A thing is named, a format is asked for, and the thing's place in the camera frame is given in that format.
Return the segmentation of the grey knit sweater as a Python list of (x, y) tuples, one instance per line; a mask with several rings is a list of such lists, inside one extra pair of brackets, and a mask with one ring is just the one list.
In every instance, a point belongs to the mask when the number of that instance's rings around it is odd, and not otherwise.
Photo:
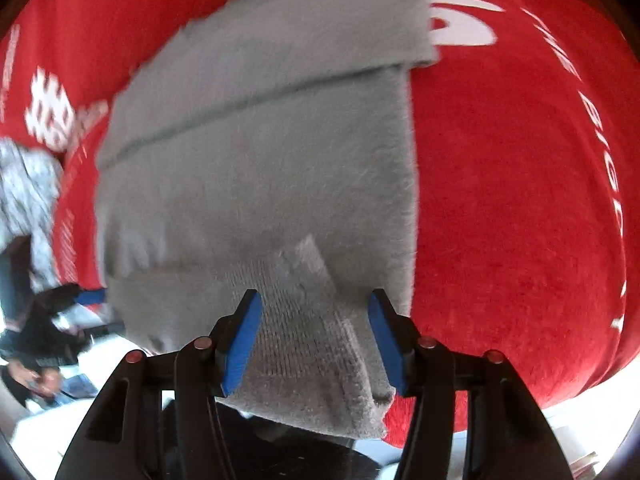
[(410, 72), (430, 0), (230, 0), (115, 100), (96, 164), (96, 253), (127, 337), (169, 352), (264, 303), (228, 404), (379, 438), (394, 392), (367, 320), (410, 306), (418, 182)]

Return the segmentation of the white floral cloth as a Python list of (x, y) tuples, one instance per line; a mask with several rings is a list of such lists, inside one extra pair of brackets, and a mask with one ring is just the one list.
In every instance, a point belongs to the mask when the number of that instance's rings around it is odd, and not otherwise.
[(35, 292), (60, 284), (52, 248), (53, 214), (63, 168), (49, 152), (1, 140), (1, 250), (29, 236), (29, 275)]

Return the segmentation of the red bedspread with white print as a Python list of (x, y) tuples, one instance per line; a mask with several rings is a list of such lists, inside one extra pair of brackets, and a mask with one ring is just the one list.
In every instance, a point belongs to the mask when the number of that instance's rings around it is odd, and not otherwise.
[[(229, 1), (29, 0), (3, 36), (1, 134), (63, 166), (60, 283), (107, 298), (94, 205), (115, 100)], [(456, 351), (501, 350), (557, 404), (639, 352), (637, 55), (603, 0), (430, 0), (427, 25), (436, 61), (410, 72), (418, 229), (403, 314)]]

